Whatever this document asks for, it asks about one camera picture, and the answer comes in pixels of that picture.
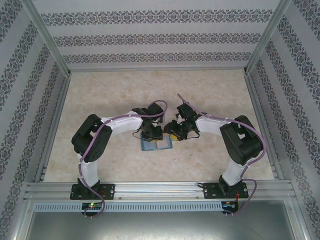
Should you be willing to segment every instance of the robotic arm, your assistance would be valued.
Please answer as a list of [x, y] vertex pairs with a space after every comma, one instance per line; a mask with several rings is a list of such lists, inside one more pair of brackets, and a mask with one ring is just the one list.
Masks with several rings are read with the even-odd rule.
[[[263, 150], [260, 138], [253, 131], [227, 118], [215, 120], [197, 114], [186, 103], [178, 106], [177, 110], [177, 120], [168, 123], [163, 132], [178, 141], [188, 139], [188, 133], [191, 131], [195, 131], [198, 135], [207, 132], [222, 136], [231, 160], [219, 178], [219, 189], [225, 196], [234, 196], [237, 185], [243, 180], [245, 168]], [[234, 120], [253, 128], [246, 116], [241, 115]]]
[[[164, 112], [158, 104], [152, 103], [148, 108], [132, 109], [125, 114], [127, 117], [100, 118], [95, 114], [88, 116], [71, 140], [81, 165], [82, 176], [78, 178], [78, 184], [81, 188], [87, 194], [90, 190], [85, 186], [85, 183], [92, 189], [99, 188], [98, 159], [104, 153], [111, 135], [115, 136], [126, 131], [141, 130], [145, 141], [162, 140], [163, 131], [160, 126], [157, 126], [157, 123], [162, 121]], [[93, 145], [83, 158], [94, 138], [92, 133], [96, 133], [103, 124], [104, 126], [97, 134]]]

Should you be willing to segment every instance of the aluminum frame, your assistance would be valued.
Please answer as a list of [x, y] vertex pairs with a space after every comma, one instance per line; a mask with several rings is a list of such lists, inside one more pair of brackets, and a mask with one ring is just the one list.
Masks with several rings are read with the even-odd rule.
[[[207, 181], [182, 182], [115, 182], [114, 200], [107, 203], [152, 203], [152, 202], [220, 202], [234, 199], [205, 199], [198, 183]], [[12, 240], [24, 240], [32, 224], [32, 216], [38, 203], [85, 203], [90, 200], [70, 200], [72, 184], [66, 182], [32, 182], [28, 183], [23, 197], [21, 210], [13, 230]], [[248, 193], [251, 194], [254, 183], [246, 181]], [[294, 187], [290, 180], [258, 180], [257, 190], [252, 201], [284, 201], [287, 215], [295, 239], [309, 240], [310, 236], [302, 217]]]

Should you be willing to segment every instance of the perforated metal strip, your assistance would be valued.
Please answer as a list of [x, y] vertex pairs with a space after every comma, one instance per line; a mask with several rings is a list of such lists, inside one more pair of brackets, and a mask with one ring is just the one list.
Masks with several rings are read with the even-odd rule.
[[[35, 212], [80, 212], [82, 203], [37, 203]], [[222, 211], [221, 201], [205, 202], [109, 202], [106, 203], [104, 212], [205, 212]]]

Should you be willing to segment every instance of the patterned wallpaper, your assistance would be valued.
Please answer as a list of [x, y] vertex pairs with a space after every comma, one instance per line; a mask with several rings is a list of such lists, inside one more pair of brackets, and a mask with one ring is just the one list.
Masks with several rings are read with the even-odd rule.
[[0, 240], [34, 181], [64, 76], [19, 0], [0, 1]]
[[34, 1], [71, 70], [245, 67], [278, 2]]
[[292, 1], [251, 72], [311, 239], [320, 239], [319, 16], [319, 1]]

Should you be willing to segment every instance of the gray metal panel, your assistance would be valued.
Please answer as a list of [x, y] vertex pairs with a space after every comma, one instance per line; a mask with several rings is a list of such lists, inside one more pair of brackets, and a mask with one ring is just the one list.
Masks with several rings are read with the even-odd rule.
[[35, 212], [29, 240], [291, 240], [282, 201], [251, 202], [238, 216], [220, 212], [80, 213]]

